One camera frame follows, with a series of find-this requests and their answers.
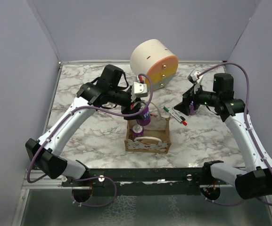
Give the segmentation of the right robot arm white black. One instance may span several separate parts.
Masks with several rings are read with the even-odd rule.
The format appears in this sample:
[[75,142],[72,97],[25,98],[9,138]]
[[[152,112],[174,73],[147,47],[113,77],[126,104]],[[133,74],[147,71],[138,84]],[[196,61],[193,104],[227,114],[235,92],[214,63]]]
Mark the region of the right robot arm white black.
[[182,102],[174,109],[190,115],[191,110],[195,111],[201,105],[214,107],[233,134],[246,167],[240,170],[223,161],[209,161],[204,163],[202,180],[206,184],[222,180],[234,186],[244,200],[272,195],[272,158],[253,129],[244,101],[234,98],[233,77],[227,73],[215,74],[211,92],[203,90],[199,72],[189,75],[188,80],[192,87],[182,95]]

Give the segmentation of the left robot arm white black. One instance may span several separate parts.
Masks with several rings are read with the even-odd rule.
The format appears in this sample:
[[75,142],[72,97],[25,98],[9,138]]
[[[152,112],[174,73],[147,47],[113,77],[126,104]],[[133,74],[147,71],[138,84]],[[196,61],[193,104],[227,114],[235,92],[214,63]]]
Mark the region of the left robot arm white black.
[[95,112],[101,111],[116,115],[105,105],[112,103],[121,107],[119,117],[125,120],[143,119],[144,109],[141,108],[141,98],[151,97],[152,91],[148,90],[150,79],[139,74],[138,81],[133,84],[126,83],[119,86],[121,78],[125,78],[125,72],[114,65],[106,65],[102,74],[91,82],[83,84],[76,97],[59,120],[38,139],[28,139],[25,143],[30,165],[27,181],[34,166],[39,168],[43,175],[51,179],[59,176],[73,178],[73,181],[83,186],[88,183],[89,174],[87,167],[79,161],[67,160],[61,157],[61,153],[80,126]]

